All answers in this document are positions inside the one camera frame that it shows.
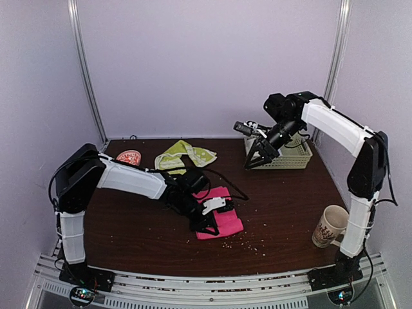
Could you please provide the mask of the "pink towel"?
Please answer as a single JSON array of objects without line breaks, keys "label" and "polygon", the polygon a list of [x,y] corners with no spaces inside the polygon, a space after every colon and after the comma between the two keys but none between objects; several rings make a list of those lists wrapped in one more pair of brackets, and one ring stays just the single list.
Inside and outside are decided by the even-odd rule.
[{"label": "pink towel", "polygon": [[[198,194],[195,194],[194,197],[200,198],[201,202],[207,198],[225,197],[226,205],[228,205],[229,201],[231,201],[231,198],[229,198],[228,188],[222,186],[211,189],[208,194],[207,191],[200,191]],[[238,218],[238,215],[234,209],[225,212],[218,212],[217,209],[214,209],[212,213],[214,219],[216,220],[219,234],[215,236],[204,232],[196,232],[196,237],[198,240],[223,238],[243,231],[243,223],[241,219]]]}]

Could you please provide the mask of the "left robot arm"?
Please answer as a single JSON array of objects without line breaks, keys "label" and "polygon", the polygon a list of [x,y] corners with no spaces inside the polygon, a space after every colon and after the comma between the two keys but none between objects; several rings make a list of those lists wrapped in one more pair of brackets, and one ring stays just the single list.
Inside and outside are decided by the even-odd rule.
[{"label": "left robot arm", "polygon": [[212,211],[195,197],[209,183],[197,168],[187,168],[184,174],[143,169],[107,156],[93,144],[84,144],[55,171],[49,183],[49,188],[55,189],[56,197],[50,201],[68,276],[79,286],[93,279],[84,248],[84,215],[96,189],[160,200],[188,218],[192,231],[217,236],[219,229]]}]

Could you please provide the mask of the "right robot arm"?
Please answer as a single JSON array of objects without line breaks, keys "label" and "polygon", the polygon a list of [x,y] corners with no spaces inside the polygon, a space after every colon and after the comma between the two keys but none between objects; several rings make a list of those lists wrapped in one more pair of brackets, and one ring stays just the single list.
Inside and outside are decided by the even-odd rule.
[{"label": "right robot arm", "polygon": [[346,183],[350,193],[349,221],[327,276],[343,284],[359,269],[367,237],[373,226],[384,180],[390,180],[388,136],[362,125],[310,91],[269,95],[263,109],[274,120],[272,127],[256,122],[236,122],[234,129],[254,139],[244,167],[254,169],[269,164],[292,137],[308,126],[325,133],[353,158]]}]

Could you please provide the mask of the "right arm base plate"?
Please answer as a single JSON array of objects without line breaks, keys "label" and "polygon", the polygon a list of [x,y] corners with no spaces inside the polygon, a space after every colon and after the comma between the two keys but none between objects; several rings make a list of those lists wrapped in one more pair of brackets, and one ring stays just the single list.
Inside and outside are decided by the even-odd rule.
[{"label": "right arm base plate", "polygon": [[312,291],[347,285],[350,281],[357,281],[364,277],[361,270],[355,270],[349,274],[339,274],[335,266],[314,268],[307,273],[307,276]]}]

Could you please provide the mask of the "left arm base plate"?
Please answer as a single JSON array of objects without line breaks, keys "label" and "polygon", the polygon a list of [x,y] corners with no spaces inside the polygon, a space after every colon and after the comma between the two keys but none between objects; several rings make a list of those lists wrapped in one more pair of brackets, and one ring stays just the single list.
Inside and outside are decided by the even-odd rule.
[{"label": "left arm base plate", "polygon": [[115,273],[91,267],[87,267],[85,270],[69,270],[65,267],[59,274],[59,280],[89,290],[110,292],[115,280]]}]

